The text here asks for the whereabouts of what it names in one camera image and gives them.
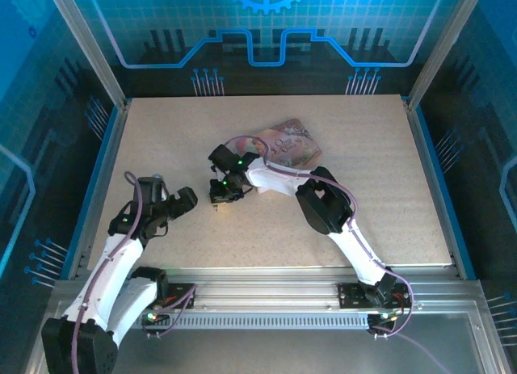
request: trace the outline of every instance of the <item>pink package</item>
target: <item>pink package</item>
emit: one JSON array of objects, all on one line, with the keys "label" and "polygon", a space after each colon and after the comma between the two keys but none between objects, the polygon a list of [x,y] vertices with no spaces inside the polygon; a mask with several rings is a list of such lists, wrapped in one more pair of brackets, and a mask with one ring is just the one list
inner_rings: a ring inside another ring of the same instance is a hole
[{"label": "pink package", "polygon": [[[255,136],[269,145],[269,160],[276,164],[313,170],[321,161],[322,151],[297,118],[256,133]],[[263,144],[250,138],[237,140],[235,147],[240,155],[245,152],[256,152],[261,156],[264,154]]]}]

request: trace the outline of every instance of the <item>beige work surface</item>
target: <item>beige work surface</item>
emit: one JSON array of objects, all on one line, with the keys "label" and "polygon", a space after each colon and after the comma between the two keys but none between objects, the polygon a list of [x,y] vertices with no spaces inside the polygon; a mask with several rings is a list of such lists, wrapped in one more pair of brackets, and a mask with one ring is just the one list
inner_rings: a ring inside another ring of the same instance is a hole
[{"label": "beige work surface", "polygon": [[323,151],[322,165],[359,201],[357,221],[386,263],[450,264],[431,193],[397,95],[134,99],[89,267],[110,220],[132,198],[124,171],[161,174],[170,192],[192,187],[199,203],[149,242],[153,267],[347,266],[338,247],[306,223],[295,198],[251,192],[216,212],[208,155],[231,137],[299,118]]}]

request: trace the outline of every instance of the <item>purple cable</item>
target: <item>purple cable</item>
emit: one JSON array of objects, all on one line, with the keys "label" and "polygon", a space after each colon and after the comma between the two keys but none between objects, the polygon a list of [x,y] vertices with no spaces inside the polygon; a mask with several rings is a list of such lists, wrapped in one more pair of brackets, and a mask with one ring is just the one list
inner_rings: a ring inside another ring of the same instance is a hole
[{"label": "purple cable", "polygon": [[100,264],[99,269],[95,272],[93,277],[91,278],[90,284],[88,285],[88,288],[86,289],[86,292],[84,294],[84,297],[82,299],[81,308],[79,309],[78,318],[75,321],[74,325],[74,333],[72,335],[72,372],[74,374],[79,374],[79,366],[78,366],[78,336],[79,336],[79,327],[82,322],[82,318],[84,316],[84,313],[86,312],[86,309],[88,308],[88,301],[90,300],[91,292],[93,291],[95,287],[95,283],[99,279],[100,275],[103,273],[104,268],[106,265],[110,262],[110,260],[113,259],[113,257],[119,252],[120,249],[128,242],[129,238],[133,235],[135,230],[137,229],[138,222],[140,221],[140,217],[142,214],[142,190],[140,187],[140,184],[138,183],[137,177],[129,172],[124,172],[124,178],[128,181],[129,184],[133,185],[137,189],[137,198],[138,198],[138,209],[137,209],[137,216],[135,217],[135,221],[133,222],[131,229],[129,232],[125,235],[124,238],[122,238],[122,241],[111,251],[111,253],[103,260],[103,262]]},{"label": "purple cable", "polygon": [[[373,328],[377,328],[378,330],[382,330],[382,331],[386,331],[386,332],[390,331],[387,328],[381,327],[381,326],[374,326]],[[445,366],[442,365],[442,363],[433,355],[433,353],[430,352],[429,350],[427,350],[422,344],[420,344],[419,342],[417,342],[413,338],[410,338],[409,336],[406,336],[404,334],[398,334],[397,336],[400,337],[400,338],[403,338],[407,342],[413,344],[413,346],[419,348],[422,352],[424,352],[435,363],[436,366],[441,368],[443,372],[445,372],[446,374],[452,374]]]},{"label": "purple cable", "polygon": [[188,302],[191,300],[192,295],[194,295],[194,291],[196,288],[197,288],[196,284],[192,285],[192,287],[183,296],[181,296],[181,298],[179,300],[177,300],[175,303],[156,311],[156,313],[166,312],[169,309],[173,309],[173,308],[177,307],[184,301],[183,307],[181,308],[181,311],[179,312],[178,317],[175,318],[175,320],[172,322],[172,324],[169,326],[169,328],[167,328],[162,333],[157,332],[156,334],[151,334],[149,332],[146,332],[145,326],[142,326],[142,330],[145,332],[145,334],[147,335],[148,338],[150,338],[150,337],[160,338],[161,336],[165,336],[165,335],[169,334],[174,329],[174,327],[178,323],[179,319],[183,315],[183,312],[185,312],[185,309],[187,309]]},{"label": "purple cable", "polygon": [[270,170],[272,170],[274,172],[277,172],[279,174],[286,174],[287,176],[292,176],[294,178],[313,179],[313,180],[316,180],[318,182],[324,182],[324,183],[327,183],[327,184],[329,184],[329,185],[331,185],[333,187],[336,187],[339,190],[343,191],[345,193],[345,195],[348,196],[348,198],[350,199],[351,203],[354,206],[354,211],[352,212],[352,216],[350,217],[350,221],[352,221],[355,218],[355,214],[357,213],[357,208],[359,207],[358,204],[357,204],[357,199],[344,186],[342,186],[341,184],[339,184],[339,183],[337,183],[337,182],[335,182],[333,180],[330,180],[330,179],[327,179],[327,178],[323,178],[323,177],[317,176],[315,174],[292,173],[292,172],[289,172],[287,170],[281,170],[281,169],[275,168],[274,166],[270,166],[269,164],[267,164],[267,160],[268,160],[268,157],[269,157],[269,145],[260,137],[249,136],[249,135],[237,136],[237,137],[230,138],[228,141],[225,142],[225,145],[228,145],[233,140],[237,140],[237,139],[240,139],[240,138],[251,138],[253,140],[257,140],[262,145],[264,145],[263,160],[264,160],[264,166],[266,166],[266,168],[268,168],[268,169],[270,169]]},{"label": "purple cable", "polygon": [[402,325],[400,327],[398,327],[395,331],[393,332],[390,332],[389,334],[386,334],[386,338],[390,337],[390,336],[393,336],[393,335],[396,335],[398,334],[405,326],[406,324],[408,323],[408,321],[410,320],[411,318],[411,315],[413,314],[413,303],[414,303],[414,293],[413,293],[413,289],[410,285],[410,283],[408,282],[407,279],[403,278],[402,276],[396,274],[396,273],[393,273],[392,271],[389,271],[387,270],[385,267],[383,267],[376,259],[373,258],[373,256],[370,254],[370,252],[366,249],[366,246],[363,244],[363,242],[359,239],[359,236],[357,235],[357,233],[355,232],[355,230],[353,229],[352,227],[352,223],[355,219],[355,214],[357,214],[357,211],[359,209],[359,204],[357,202],[357,199],[352,195],[352,193],[350,191],[348,191],[344,186],[342,186],[341,184],[333,181],[333,180],[330,180],[330,179],[326,179],[326,178],[323,178],[321,176],[317,176],[315,174],[299,174],[299,173],[293,173],[293,172],[289,172],[287,170],[281,170],[281,169],[278,169],[278,168],[275,168],[274,166],[270,166],[269,164],[267,164],[267,159],[269,157],[269,145],[260,137],[256,137],[256,136],[249,136],[249,135],[243,135],[243,136],[237,136],[237,137],[233,137],[233,138],[230,138],[228,141],[225,142],[225,145],[228,145],[230,142],[234,141],[234,140],[237,140],[237,139],[241,139],[241,138],[251,138],[251,139],[254,139],[256,141],[259,141],[262,145],[264,145],[264,155],[263,155],[263,160],[264,160],[264,165],[266,166],[266,168],[274,171],[274,172],[278,172],[279,174],[286,174],[287,176],[292,176],[292,177],[295,177],[295,178],[307,178],[307,179],[313,179],[313,180],[316,180],[318,182],[324,182],[324,183],[327,183],[333,187],[336,187],[338,188],[339,190],[341,190],[342,192],[344,192],[344,194],[346,196],[348,196],[348,199],[350,199],[352,205],[354,206],[354,210],[352,212],[352,215],[351,217],[348,219],[348,228],[350,229],[350,231],[352,232],[352,234],[354,235],[355,237],[355,240],[359,243],[359,245],[361,246],[361,248],[364,250],[364,252],[367,254],[367,256],[379,267],[381,268],[385,273],[395,277],[396,279],[399,279],[400,281],[402,281],[405,285],[407,285],[407,289],[410,293],[410,297],[411,297],[411,306],[410,306],[410,311],[407,313],[407,317],[406,319],[404,320],[404,322],[402,323]]}]

